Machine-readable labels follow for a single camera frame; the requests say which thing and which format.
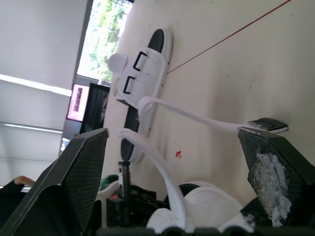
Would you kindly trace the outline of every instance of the tree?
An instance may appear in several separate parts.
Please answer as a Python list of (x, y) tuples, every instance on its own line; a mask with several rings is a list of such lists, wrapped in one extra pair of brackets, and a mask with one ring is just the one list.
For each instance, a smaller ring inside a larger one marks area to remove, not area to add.
[(89, 53), (90, 62), (98, 76), (104, 81), (112, 80), (112, 73), (108, 69), (107, 60), (116, 51), (119, 40), (119, 25), (124, 18), (125, 7), (122, 4), (112, 0), (94, 0), (93, 14), (91, 14), (89, 24), (97, 22), (92, 27), (97, 40), (95, 40), (94, 49)]

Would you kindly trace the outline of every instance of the window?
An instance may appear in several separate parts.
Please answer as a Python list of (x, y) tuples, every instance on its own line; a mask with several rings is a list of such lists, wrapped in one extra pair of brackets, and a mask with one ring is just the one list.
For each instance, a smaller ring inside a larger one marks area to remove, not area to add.
[(132, 3), (127, 0), (94, 0), (78, 75), (112, 81), (107, 59), (115, 53)]

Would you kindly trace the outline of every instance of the hand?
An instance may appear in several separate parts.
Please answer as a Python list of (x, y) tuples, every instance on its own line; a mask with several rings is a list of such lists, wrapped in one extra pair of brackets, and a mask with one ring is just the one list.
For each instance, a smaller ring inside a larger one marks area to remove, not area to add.
[(34, 180), (27, 178), (25, 176), (19, 176), (19, 177), (15, 178), (13, 181), (15, 184), (24, 184), (24, 185), (27, 185), (29, 187), (33, 187), (33, 185), (35, 184)]

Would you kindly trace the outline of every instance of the person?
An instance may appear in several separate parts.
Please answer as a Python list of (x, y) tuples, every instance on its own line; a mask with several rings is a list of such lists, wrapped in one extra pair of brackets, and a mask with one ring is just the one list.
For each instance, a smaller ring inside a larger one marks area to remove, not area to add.
[(19, 176), (0, 189), (0, 229), (20, 204), (26, 193), (21, 192), (25, 185), (33, 187), (35, 181)]

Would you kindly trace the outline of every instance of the red line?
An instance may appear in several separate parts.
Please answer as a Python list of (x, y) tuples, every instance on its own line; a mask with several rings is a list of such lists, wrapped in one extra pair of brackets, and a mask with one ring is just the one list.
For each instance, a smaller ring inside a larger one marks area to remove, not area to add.
[(186, 63), (190, 62), (191, 60), (195, 59), (196, 57), (200, 56), (201, 54), (205, 53), (206, 51), (212, 49), (213, 47), (217, 46), (218, 44), (224, 42), (225, 40), (227, 40), (228, 38), (234, 36), (234, 35), (237, 34), (238, 32), (241, 32), (242, 30), (244, 30), (244, 29), (247, 28), (248, 26), (254, 24), (255, 22), (259, 21), (260, 19), (264, 18), (265, 16), (269, 15), (270, 13), (274, 12), (275, 10), (277, 10), (278, 8), (282, 7), (283, 5), (287, 4), (287, 3), (290, 2), (290, 1), (291, 1), (291, 0), (287, 0), (287, 1), (285, 1), (284, 3), (280, 4), (279, 6), (277, 6), (276, 8), (274, 8), (274, 9), (268, 11), (266, 14), (262, 15), (261, 17), (257, 18), (256, 20), (250, 22), (248, 25), (245, 25), (244, 27), (240, 28), (238, 31), (236, 31), (236, 32), (234, 32), (233, 34), (229, 35), (228, 37), (224, 38), (224, 39), (221, 40), (220, 42), (216, 43), (215, 45), (211, 46), (210, 48), (206, 49), (205, 51), (199, 53), (198, 55), (192, 57), (192, 58), (189, 59), (188, 61), (185, 61), (183, 64), (181, 64), (181, 65), (175, 67), (174, 69), (172, 69), (171, 71), (169, 71), (168, 74), (171, 73), (171, 72), (173, 72), (174, 70), (178, 69), (179, 67), (185, 65)]

